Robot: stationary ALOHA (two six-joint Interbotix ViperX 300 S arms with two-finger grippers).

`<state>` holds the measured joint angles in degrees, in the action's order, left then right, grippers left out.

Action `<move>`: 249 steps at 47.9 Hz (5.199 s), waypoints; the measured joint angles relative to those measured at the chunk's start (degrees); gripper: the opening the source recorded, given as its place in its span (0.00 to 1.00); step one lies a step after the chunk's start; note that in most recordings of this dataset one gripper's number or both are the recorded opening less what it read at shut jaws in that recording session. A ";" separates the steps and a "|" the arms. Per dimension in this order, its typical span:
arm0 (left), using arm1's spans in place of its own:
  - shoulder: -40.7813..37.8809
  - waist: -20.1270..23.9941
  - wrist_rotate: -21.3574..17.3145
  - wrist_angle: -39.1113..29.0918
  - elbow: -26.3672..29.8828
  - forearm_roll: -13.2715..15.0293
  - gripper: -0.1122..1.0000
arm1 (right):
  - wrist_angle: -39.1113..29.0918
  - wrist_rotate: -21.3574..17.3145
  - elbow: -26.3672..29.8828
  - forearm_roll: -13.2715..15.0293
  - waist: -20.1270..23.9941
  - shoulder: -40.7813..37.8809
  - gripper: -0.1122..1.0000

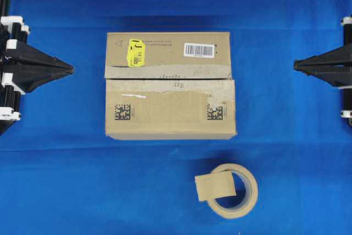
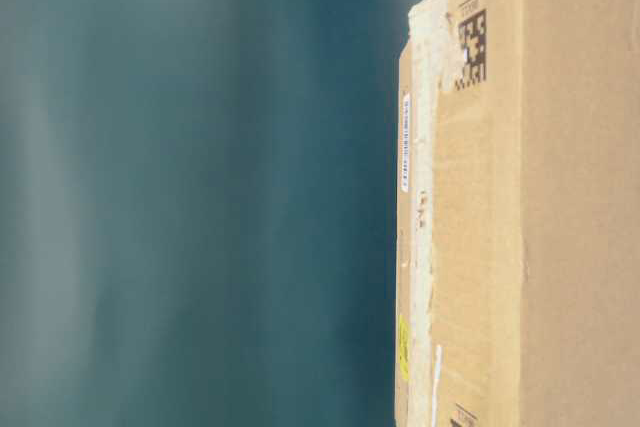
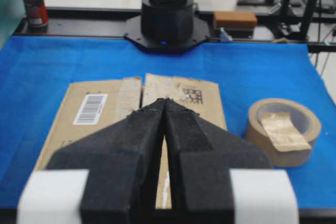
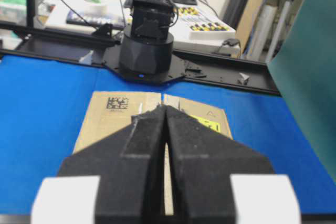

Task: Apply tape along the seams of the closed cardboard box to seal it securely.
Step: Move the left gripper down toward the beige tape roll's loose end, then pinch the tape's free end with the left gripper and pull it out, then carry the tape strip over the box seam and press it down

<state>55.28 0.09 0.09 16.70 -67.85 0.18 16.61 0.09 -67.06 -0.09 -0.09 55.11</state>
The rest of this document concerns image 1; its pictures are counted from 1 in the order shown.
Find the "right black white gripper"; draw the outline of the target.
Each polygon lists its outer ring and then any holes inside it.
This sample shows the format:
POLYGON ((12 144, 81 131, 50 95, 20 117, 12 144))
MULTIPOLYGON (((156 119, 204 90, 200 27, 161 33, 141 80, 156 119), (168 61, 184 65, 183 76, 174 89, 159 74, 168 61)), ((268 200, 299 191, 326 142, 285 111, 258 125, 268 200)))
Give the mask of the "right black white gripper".
POLYGON ((344 46, 294 62, 294 70, 321 79, 343 90, 341 117, 351 121, 351 15, 341 21, 344 46))

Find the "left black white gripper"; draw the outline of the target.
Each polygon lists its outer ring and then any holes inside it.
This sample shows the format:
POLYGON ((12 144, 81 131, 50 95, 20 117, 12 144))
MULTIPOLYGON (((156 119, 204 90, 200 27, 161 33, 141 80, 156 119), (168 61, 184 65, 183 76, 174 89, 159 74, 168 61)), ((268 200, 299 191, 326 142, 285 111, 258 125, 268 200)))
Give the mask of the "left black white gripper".
POLYGON ((74 67, 24 43, 30 34, 21 16, 1 17, 1 121, 19 121, 20 99, 39 86, 74 73, 74 67), (21 63, 58 68, 6 68, 21 63))

